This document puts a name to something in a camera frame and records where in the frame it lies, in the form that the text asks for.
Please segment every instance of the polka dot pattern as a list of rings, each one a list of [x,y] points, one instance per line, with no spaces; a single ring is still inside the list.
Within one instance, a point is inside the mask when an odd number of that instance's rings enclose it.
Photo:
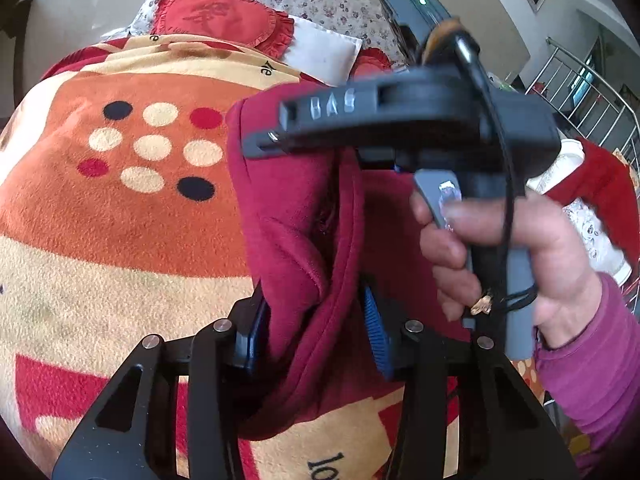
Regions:
[[[140,193],[156,193],[164,187],[164,179],[151,168],[135,166],[125,168],[120,174],[122,183],[133,191]]]
[[[100,158],[86,158],[78,164],[78,171],[83,176],[98,177],[109,173],[109,165]]]
[[[171,141],[162,135],[146,135],[133,143],[133,150],[145,160],[162,160],[171,153]]]
[[[102,109],[105,119],[111,121],[121,121],[129,117],[133,110],[133,106],[126,101],[113,101]]]
[[[222,159],[222,148],[210,140],[192,140],[182,150],[187,162],[199,168],[213,166]]]
[[[89,146],[96,152],[108,152],[122,142],[122,134],[116,128],[96,128],[89,136]]]
[[[193,126],[201,130],[210,130],[222,124],[222,114],[213,108],[196,108],[189,119]]]
[[[178,181],[178,192],[185,198],[195,202],[204,202],[213,197],[215,186],[199,176],[186,176]]]
[[[149,126],[167,126],[178,118],[178,107],[171,103],[153,103],[142,112],[142,118]]]

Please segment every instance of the black mount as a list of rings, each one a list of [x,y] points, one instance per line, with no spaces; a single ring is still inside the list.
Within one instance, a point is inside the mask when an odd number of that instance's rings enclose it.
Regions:
[[[177,480],[175,413],[179,376],[189,376],[190,478],[243,480],[232,385],[254,380],[269,309],[260,285],[228,318],[195,336],[146,336],[74,431],[52,480]]]
[[[405,381],[396,446],[385,480],[443,476],[447,378],[458,381],[458,472],[452,480],[577,480],[564,441],[533,392],[494,341],[443,337],[409,319],[402,305],[364,281],[389,339],[391,380]]]

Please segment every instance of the red fleece fabric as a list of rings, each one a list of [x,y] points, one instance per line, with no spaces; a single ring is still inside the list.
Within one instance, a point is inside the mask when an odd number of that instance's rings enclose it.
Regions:
[[[577,198],[592,206],[613,245],[625,253],[635,269],[640,257],[640,221],[629,167],[604,148],[587,139],[578,140],[584,162],[545,195],[562,206]]]
[[[410,175],[361,171],[351,149],[242,156],[241,138],[276,126],[281,100],[317,87],[277,86],[235,104],[226,117],[248,262],[271,307],[269,361],[276,379],[240,425],[241,437],[251,440],[398,387],[385,383],[373,362],[356,300],[361,272],[373,274],[381,292],[401,301],[409,316],[448,336],[468,337],[436,302],[408,206]]]

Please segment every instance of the black dot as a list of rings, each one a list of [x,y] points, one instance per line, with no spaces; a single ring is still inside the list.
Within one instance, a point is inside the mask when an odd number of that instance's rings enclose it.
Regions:
[[[199,176],[186,176],[178,181],[178,192],[196,202],[209,200],[216,192],[216,188],[208,180]]]
[[[113,103],[106,105],[102,109],[102,113],[106,119],[119,121],[128,117],[132,110],[133,106],[126,101],[114,101]]]

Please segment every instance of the blanket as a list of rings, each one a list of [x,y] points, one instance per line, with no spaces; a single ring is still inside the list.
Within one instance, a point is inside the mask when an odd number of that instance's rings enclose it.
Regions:
[[[45,473],[142,337],[193,335],[251,295],[226,113],[308,79],[228,41],[136,37],[69,56],[16,110],[0,137],[0,415]],[[518,368],[535,383],[531,365]],[[176,438],[184,476],[187,386]],[[331,478],[374,478],[401,396],[241,440],[247,478],[316,478],[319,465]]]

